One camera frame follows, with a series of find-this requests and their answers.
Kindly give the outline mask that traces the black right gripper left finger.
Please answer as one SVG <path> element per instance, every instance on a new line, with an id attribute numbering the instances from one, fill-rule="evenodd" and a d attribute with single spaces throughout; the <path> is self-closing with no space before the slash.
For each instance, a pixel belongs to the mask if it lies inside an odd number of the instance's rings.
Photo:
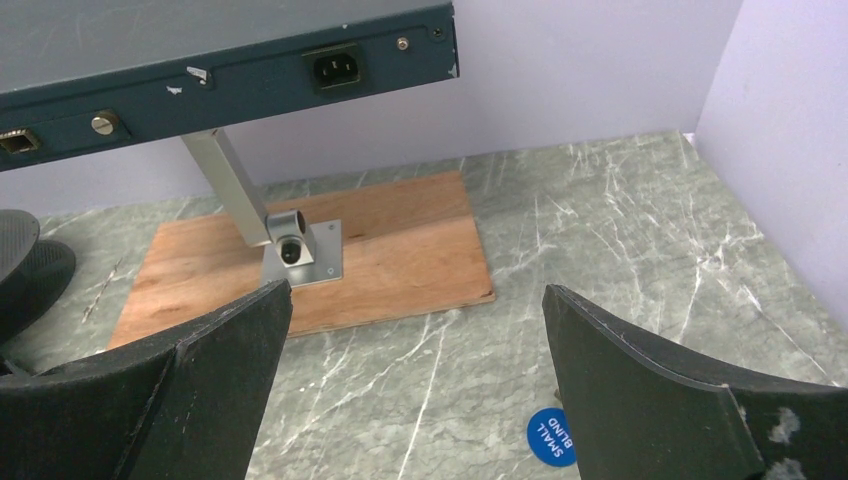
<path id="1" fill-rule="evenodd" d="M 5 479 L 242 479 L 292 317 L 275 281 L 193 320 L 1 380 Z"/>

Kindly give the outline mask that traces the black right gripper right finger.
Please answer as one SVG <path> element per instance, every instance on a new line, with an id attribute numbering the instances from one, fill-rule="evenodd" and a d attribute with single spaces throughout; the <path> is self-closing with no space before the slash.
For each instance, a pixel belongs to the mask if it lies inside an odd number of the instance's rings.
<path id="1" fill-rule="evenodd" d="M 585 479 L 843 479 L 847 391 L 742 368 L 563 286 L 542 300 Z"/>

